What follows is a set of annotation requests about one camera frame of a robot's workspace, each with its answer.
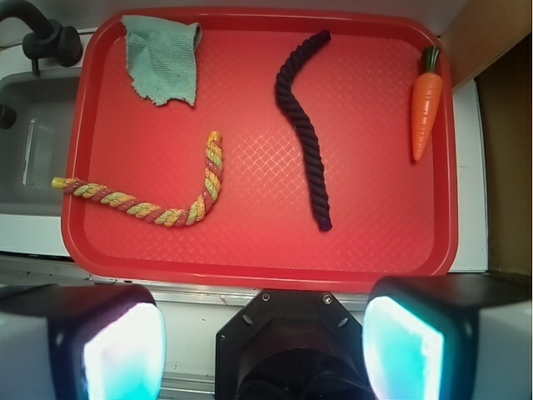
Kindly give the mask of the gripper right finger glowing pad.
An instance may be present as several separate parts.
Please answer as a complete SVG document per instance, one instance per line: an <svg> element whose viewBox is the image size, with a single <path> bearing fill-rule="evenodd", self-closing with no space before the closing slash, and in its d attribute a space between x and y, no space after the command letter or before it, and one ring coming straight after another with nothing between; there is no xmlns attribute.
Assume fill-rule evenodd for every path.
<svg viewBox="0 0 533 400"><path fill-rule="evenodd" d="M379 399L530 399L531 279L384 277L369 296L362 348Z"/></svg>

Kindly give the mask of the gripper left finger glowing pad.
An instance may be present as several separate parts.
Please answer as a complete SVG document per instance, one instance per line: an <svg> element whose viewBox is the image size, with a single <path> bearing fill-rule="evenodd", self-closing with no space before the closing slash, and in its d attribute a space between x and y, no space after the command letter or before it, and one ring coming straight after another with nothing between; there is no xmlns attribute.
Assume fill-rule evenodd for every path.
<svg viewBox="0 0 533 400"><path fill-rule="evenodd" d="M156 399L166 328L141 285L4 286L3 399Z"/></svg>

